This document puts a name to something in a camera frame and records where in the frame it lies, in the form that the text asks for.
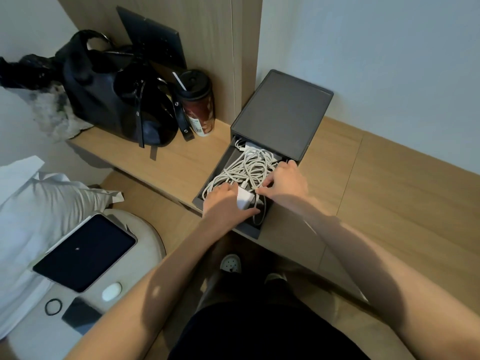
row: printed label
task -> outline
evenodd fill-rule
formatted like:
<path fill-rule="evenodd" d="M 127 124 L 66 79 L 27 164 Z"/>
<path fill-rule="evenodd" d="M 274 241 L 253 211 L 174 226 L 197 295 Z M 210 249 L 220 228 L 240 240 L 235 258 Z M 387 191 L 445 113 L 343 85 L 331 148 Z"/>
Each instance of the printed label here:
<path fill-rule="evenodd" d="M 202 124 L 200 123 L 200 120 L 197 118 L 193 118 L 188 116 L 188 119 L 190 120 L 190 125 L 193 128 L 193 130 L 197 133 L 198 136 L 205 136 L 204 130 L 202 129 Z"/>

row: black handbag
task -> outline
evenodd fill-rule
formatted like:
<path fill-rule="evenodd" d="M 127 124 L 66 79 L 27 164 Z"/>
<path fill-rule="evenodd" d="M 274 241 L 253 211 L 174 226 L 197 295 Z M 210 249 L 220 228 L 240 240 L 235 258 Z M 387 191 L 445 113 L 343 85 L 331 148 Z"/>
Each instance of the black handbag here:
<path fill-rule="evenodd" d="M 142 51 L 89 50 L 92 38 L 113 46 L 103 34 L 81 30 L 54 57 L 77 117 L 141 147 L 169 144 L 178 128 L 186 141 L 194 138 L 174 85 Z"/>

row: gray storage box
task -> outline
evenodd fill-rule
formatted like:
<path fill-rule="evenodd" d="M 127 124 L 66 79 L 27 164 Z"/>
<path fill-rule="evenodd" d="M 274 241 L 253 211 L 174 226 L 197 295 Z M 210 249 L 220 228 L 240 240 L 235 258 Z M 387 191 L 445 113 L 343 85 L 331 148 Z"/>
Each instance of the gray storage box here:
<path fill-rule="evenodd" d="M 193 204 L 203 209 L 202 192 L 207 184 L 240 156 L 241 152 L 235 148 L 238 139 L 261 146 L 281 156 L 282 160 L 293 159 L 300 163 L 332 97 L 332 91 L 315 84 L 274 69 L 268 72 L 233 122 L 231 143 Z M 271 205 L 267 200 L 266 214 Z M 236 229 L 257 239 L 261 225 L 254 225 L 250 218 Z"/>

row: tangled cable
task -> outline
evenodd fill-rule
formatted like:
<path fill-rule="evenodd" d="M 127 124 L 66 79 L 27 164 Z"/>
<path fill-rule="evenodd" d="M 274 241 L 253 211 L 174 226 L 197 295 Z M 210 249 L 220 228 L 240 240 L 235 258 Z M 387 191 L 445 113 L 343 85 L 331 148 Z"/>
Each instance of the tangled cable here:
<path fill-rule="evenodd" d="M 256 188 L 260 187 L 267 178 L 267 175 L 277 167 L 279 163 L 273 154 L 265 149 L 257 149 L 252 146 L 245 146 L 240 139 L 235 142 L 235 147 L 242 152 L 242 154 L 227 168 L 224 168 L 222 173 L 212 179 L 203 190 L 201 197 L 205 199 L 207 194 L 212 192 L 213 188 L 219 186 L 223 182 L 232 184 L 237 182 L 240 187 L 253 192 Z M 266 200 L 263 201 L 260 195 L 255 194 L 255 207 L 259 203 L 265 205 Z M 253 223 L 260 225 L 265 218 L 266 207 L 263 209 L 261 221 L 255 222 L 255 216 L 253 217 Z"/>

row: hand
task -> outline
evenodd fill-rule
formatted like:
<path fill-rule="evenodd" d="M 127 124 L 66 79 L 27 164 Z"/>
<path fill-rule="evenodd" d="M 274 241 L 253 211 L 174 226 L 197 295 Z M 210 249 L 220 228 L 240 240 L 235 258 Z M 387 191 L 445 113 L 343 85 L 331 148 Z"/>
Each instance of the hand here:
<path fill-rule="evenodd" d="M 280 162 L 255 193 L 266 196 L 291 211 L 299 212 L 299 205 L 311 200 L 308 194 L 307 179 L 300 173 L 297 163 L 290 160 Z"/>
<path fill-rule="evenodd" d="M 227 182 L 213 188 L 203 202 L 202 221 L 217 230 L 217 240 L 253 215 L 259 214 L 258 208 L 241 210 L 237 206 L 238 183 L 233 185 Z"/>

